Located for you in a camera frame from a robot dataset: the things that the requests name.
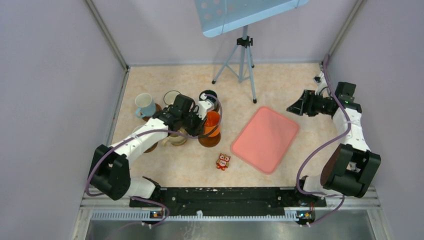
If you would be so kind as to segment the dark brown coaster front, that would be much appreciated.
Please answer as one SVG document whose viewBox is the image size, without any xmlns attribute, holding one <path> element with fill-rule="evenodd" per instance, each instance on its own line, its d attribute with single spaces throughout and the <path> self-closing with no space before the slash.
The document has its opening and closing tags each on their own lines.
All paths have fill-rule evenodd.
<svg viewBox="0 0 424 240">
<path fill-rule="evenodd" d="M 221 134 L 218 133 L 215 136 L 208 136 L 204 138 L 199 138 L 198 142 L 206 148 L 213 148 L 221 141 Z"/>
</svg>

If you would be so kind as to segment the dark green mug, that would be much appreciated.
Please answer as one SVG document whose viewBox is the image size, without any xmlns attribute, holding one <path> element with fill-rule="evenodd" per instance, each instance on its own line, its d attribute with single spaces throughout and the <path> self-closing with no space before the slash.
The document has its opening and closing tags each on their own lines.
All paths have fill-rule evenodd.
<svg viewBox="0 0 424 240">
<path fill-rule="evenodd" d="M 213 108 L 213 111 L 215 111 L 215 112 L 218 112 L 218 110 L 220 109 L 220 106 L 219 106 L 218 101 L 217 101 L 218 95 L 213 90 L 207 89 L 207 90 L 202 91 L 199 94 L 198 99 L 200 101 L 203 101 L 203 100 L 209 100 L 209 101 L 211 101 L 213 103 L 213 107 L 214 107 Z"/>
</svg>

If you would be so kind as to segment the pink tray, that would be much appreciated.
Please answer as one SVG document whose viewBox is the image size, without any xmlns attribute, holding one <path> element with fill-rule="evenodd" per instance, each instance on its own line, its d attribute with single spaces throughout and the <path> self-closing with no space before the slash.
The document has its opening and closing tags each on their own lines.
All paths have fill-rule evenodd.
<svg viewBox="0 0 424 240">
<path fill-rule="evenodd" d="M 300 126 L 277 111 L 262 106 L 231 144 L 231 152 L 264 174 L 272 174 L 296 138 Z"/>
</svg>

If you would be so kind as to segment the light blue mug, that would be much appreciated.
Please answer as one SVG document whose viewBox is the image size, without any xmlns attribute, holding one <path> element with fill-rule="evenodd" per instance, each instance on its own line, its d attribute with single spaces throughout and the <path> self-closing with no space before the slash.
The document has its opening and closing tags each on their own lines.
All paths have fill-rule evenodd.
<svg viewBox="0 0 424 240">
<path fill-rule="evenodd" d="M 135 116 L 138 118 L 152 117 L 156 112 L 156 103 L 149 93 L 139 94 L 135 98 L 134 103 L 137 106 Z"/>
</svg>

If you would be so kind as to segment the orange mug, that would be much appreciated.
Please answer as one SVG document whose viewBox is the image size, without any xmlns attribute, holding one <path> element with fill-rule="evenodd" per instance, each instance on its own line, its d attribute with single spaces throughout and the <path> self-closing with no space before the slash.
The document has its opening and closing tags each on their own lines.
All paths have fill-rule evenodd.
<svg viewBox="0 0 424 240">
<path fill-rule="evenodd" d="M 220 122 L 221 115 L 216 111 L 210 111 L 206 115 L 206 121 L 204 123 L 203 134 L 209 138 L 215 137 L 220 134 L 221 126 L 218 125 Z"/>
</svg>

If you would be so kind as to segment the dark brown coaster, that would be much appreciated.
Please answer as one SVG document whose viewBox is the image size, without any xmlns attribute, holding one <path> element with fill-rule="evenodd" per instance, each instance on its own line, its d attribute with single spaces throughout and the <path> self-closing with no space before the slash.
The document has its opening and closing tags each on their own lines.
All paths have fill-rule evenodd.
<svg viewBox="0 0 424 240">
<path fill-rule="evenodd" d="M 208 136 L 204 138 L 199 138 L 198 142 L 206 148 L 213 148 L 221 141 L 221 134 L 218 133 L 215 136 Z"/>
<path fill-rule="evenodd" d="M 158 145 L 158 143 L 156 142 L 150 148 L 148 148 L 147 150 L 145 150 L 144 153 L 150 153 L 150 152 L 154 151 L 155 148 L 157 147 L 157 145 Z"/>
</svg>

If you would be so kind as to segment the beige mug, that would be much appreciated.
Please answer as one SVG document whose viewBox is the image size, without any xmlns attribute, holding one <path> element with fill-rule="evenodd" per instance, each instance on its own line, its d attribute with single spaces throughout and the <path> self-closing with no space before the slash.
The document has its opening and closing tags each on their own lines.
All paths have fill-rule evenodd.
<svg viewBox="0 0 424 240">
<path fill-rule="evenodd" d="M 182 135 L 172 133 L 168 137 L 162 140 L 162 145 L 163 146 L 166 146 L 167 144 L 171 144 L 173 146 L 183 145 L 188 140 L 188 138 L 186 137 L 187 131 L 181 128 L 180 130 L 177 131 L 177 133 Z"/>
</svg>

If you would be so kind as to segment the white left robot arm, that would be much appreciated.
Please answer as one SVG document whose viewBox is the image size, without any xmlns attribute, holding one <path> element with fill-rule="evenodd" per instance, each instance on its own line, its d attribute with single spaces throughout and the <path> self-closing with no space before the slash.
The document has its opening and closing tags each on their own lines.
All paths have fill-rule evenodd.
<svg viewBox="0 0 424 240">
<path fill-rule="evenodd" d="M 216 98 L 202 93 L 200 100 L 179 94 L 172 104 L 156 112 L 137 131 L 111 146 L 98 146 L 93 154 L 85 192 L 93 186 L 116 201 L 123 197 L 141 197 L 149 207 L 160 202 L 159 184 L 147 177 L 132 177 L 133 162 L 156 143 L 184 129 L 188 137 L 197 138 L 204 132 L 207 113 L 215 108 Z"/>
</svg>

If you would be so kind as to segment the cream white mug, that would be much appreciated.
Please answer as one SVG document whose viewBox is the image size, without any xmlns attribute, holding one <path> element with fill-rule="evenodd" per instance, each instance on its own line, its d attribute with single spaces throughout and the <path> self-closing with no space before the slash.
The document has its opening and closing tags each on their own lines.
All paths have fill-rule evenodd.
<svg viewBox="0 0 424 240">
<path fill-rule="evenodd" d="M 178 90 L 170 90 L 165 93 L 163 96 L 163 102 L 165 103 L 165 106 L 168 107 L 169 105 L 172 105 L 178 95 L 181 93 Z"/>
</svg>

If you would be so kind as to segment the red owl figure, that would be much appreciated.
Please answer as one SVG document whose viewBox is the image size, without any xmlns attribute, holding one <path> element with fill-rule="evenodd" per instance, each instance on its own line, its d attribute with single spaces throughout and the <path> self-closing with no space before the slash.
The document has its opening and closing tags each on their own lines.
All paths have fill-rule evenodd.
<svg viewBox="0 0 424 240">
<path fill-rule="evenodd" d="M 216 161 L 216 168 L 225 171 L 229 167 L 231 157 L 227 154 L 220 153 Z"/>
</svg>

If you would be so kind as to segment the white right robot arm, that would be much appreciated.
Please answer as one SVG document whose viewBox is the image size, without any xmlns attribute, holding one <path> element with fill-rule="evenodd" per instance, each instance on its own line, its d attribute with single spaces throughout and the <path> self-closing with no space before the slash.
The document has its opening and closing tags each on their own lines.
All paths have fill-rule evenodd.
<svg viewBox="0 0 424 240">
<path fill-rule="evenodd" d="M 361 198 L 376 175 L 381 157 L 373 153 L 365 141 L 362 107 L 354 102 L 355 89 L 353 83 L 339 82 L 335 95 L 329 97 L 306 89 L 299 100 L 286 109 L 299 116 L 329 115 L 338 133 L 339 145 L 321 174 L 297 178 L 293 200 L 299 206 L 307 206 L 314 196 Z"/>
</svg>

